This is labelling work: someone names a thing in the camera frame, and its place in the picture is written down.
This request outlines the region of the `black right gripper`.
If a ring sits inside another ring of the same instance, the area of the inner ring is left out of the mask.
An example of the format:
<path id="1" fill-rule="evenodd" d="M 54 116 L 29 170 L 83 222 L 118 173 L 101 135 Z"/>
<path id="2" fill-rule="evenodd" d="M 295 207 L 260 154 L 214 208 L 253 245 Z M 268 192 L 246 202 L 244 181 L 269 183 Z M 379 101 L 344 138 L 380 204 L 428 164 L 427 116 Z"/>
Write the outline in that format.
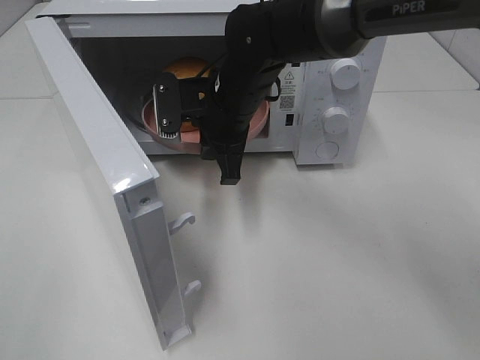
<path id="1" fill-rule="evenodd" d="M 275 100 L 284 63 L 223 63 L 203 68 L 198 77 L 179 79 L 180 119 L 199 122 L 201 156 L 216 158 L 220 184 L 237 185 L 254 113 L 263 101 Z"/>

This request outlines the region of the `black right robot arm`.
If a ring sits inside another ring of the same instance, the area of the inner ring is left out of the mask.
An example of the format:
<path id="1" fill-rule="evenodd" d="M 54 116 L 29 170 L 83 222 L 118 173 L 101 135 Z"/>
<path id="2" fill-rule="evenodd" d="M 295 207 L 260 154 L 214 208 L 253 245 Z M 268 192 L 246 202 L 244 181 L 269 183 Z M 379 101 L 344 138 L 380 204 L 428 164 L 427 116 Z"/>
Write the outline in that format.
<path id="1" fill-rule="evenodd" d="M 197 121 L 206 157 L 222 185 L 236 185 L 250 121 L 284 67 L 358 55 L 373 38 L 473 29 L 477 1 L 260 1 L 232 10 L 225 52 L 205 90 Z"/>

